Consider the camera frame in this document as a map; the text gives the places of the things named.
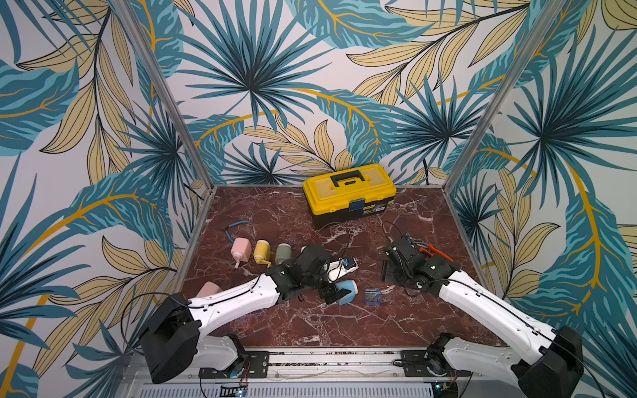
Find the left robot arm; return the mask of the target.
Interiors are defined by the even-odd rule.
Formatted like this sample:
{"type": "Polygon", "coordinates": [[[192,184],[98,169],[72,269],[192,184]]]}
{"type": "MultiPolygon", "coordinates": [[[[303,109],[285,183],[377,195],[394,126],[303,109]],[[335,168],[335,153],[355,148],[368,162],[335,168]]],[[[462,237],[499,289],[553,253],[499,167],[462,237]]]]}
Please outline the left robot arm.
{"type": "Polygon", "coordinates": [[[211,333],[255,311],[275,307],[315,290],[332,304],[351,294],[339,278],[355,271],[351,256],[332,260],[319,245],[307,245],[295,257],[272,265],[251,281],[215,295],[186,299],[176,293],[161,303],[141,328],[142,353],[154,384],[163,384],[191,366],[212,368],[227,376],[239,373],[247,352],[234,335],[211,333]]]}

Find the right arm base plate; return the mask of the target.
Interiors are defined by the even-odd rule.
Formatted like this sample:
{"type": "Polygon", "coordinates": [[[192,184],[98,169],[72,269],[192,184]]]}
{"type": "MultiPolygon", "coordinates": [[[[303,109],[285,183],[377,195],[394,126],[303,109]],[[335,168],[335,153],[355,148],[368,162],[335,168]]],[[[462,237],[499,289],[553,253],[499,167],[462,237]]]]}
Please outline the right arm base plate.
{"type": "Polygon", "coordinates": [[[405,377],[435,376],[439,378],[456,378],[470,376],[470,371],[456,370],[443,358],[441,353],[429,350],[404,350],[400,358],[392,362],[403,369],[405,377]]]}

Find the green pencil sharpener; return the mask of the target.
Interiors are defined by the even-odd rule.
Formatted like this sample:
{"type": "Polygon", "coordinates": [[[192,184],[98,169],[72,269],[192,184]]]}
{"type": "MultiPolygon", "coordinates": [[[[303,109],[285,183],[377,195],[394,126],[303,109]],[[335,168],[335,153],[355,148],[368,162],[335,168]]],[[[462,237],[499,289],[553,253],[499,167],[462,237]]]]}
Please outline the green pencil sharpener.
{"type": "Polygon", "coordinates": [[[290,260],[292,258],[292,247],[290,244],[281,243],[277,246],[275,252],[275,264],[281,265],[285,261],[290,260]]]}

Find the pink pencil sharpener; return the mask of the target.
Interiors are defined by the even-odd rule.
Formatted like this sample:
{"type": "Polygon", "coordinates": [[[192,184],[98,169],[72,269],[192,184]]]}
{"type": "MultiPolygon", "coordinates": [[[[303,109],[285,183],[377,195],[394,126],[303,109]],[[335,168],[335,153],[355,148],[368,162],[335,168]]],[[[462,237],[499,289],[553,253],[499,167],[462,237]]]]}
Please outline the pink pencil sharpener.
{"type": "Polygon", "coordinates": [[[198,299],[205,299],[210,296],[217,295],[222,293],[223,289],[214,282],[207,281],[202,288],[200,288],[199,292],[196,295],[198,299]]]}
{"type": "Polygon", "coordinates": [[[238,269],[242,263],[249,262],[251,254],[250,241],[247,238],[237,237],[231,248],[232,259],[235,261],[235,269],[238,269]]]}

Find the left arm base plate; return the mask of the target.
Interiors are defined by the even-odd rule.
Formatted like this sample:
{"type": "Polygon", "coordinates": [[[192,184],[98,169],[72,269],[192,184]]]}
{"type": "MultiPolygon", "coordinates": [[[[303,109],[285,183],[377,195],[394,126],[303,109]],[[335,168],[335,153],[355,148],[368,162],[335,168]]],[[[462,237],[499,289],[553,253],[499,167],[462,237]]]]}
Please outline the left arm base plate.
{"type": "Polygon", "coordinates": [[[232,379],[239,380],[247,376],[249,379],[267,378],[269,368],[270,352],[255,351],[240,354],[230,366],[223,370],[213,367],[203,367],[199,370],[198,376],[201,379],[232,379]]]}

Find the pink pencil sharpener front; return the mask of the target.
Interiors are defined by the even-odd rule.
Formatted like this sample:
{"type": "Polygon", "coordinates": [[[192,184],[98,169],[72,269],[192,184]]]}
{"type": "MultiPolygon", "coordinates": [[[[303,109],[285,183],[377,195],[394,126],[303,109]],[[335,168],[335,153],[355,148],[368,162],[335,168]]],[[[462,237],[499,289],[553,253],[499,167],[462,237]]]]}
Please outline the pink pencil sharpener front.
{"type": "Polygon", "coordinates": [[[247,238],[237,237],[231,248],[232,259],[235,261],[235,269],[238,269],[242,263],[249,262],[251,254],[250,241],[247,238]]]}

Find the yellow pencil sharpener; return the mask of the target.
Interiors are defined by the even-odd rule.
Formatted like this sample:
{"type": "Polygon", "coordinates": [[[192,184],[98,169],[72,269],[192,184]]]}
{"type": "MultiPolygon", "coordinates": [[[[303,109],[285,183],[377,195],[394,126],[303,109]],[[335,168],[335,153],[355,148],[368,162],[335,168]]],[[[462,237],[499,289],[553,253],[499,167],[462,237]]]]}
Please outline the yellow pencil sharpener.
{"type": "Polygon", "coordinates": [[[266,267],[271,267],[270,256],[270,243],[267,240],[258,240],[255,244],[255,250],[253,252],[255,263],[259,265],[265,265],[266,267]]]}

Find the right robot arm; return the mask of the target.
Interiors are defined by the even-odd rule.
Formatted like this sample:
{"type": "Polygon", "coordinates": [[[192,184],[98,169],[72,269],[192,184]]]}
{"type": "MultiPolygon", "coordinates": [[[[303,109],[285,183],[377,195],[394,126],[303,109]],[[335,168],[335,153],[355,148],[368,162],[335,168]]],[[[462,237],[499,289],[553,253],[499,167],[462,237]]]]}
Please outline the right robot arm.
{"type": "Polygon", "coordinates": [[[570,397],[584,373],[582,337],[552,328],[491,293],[434,247],[405,235],[384,250],[383,281],[450,303],[502,341],[495,347],[442,333],[425,350],[401,353],[406,376],[480,374],[517,386],[527,397],[570,397]]]}

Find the blue transparent tray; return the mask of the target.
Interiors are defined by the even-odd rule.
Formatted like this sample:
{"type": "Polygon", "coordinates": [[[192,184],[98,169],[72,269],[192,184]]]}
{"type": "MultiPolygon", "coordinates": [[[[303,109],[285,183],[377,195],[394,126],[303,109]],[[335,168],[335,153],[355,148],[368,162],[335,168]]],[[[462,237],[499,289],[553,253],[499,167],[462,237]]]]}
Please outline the blue transparent tray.
{"type": "Polygon", "coordinates": [[[364,291],[364,302],[367,306],[381,306],[383,304],[383,292],[380,288],[368,288],[364,291]]]}

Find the blue pencil sharpener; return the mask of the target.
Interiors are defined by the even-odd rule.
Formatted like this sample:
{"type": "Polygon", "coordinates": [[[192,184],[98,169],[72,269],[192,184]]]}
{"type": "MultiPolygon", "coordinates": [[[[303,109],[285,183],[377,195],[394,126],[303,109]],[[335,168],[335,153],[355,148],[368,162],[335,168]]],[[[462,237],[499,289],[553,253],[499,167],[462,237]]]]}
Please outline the blue pencil sharpener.
{"type": "Polygon", "coordinates": [[[353,302],[354,298],[358,294],[358,286],[353,280],[338,282],[336,283],[336,287],[340,295],[338,304],[341,306],[353,302]]]}

